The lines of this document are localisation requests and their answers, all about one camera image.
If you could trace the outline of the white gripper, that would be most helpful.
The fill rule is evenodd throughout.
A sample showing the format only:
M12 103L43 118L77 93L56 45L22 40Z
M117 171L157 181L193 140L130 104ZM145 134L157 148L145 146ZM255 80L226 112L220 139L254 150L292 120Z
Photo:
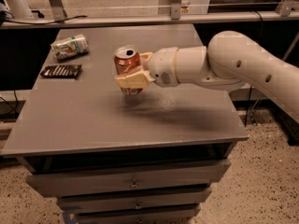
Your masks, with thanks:
M177 51L178 47L173 47L160 49L155 53L140 53L143 70L116 76L117 84L124 89L144 89L152 82L160 87L176 87L179 84L175 70Z

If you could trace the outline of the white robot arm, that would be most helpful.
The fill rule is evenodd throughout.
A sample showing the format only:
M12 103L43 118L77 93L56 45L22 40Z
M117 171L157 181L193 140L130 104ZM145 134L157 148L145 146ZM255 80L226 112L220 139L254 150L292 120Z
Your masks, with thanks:
M294 120L299 121L299 68L272 55L249 37L220 32L207 46L163 48L139 55L121 75L125 89L194 84L212 90L234 91L249 83Z

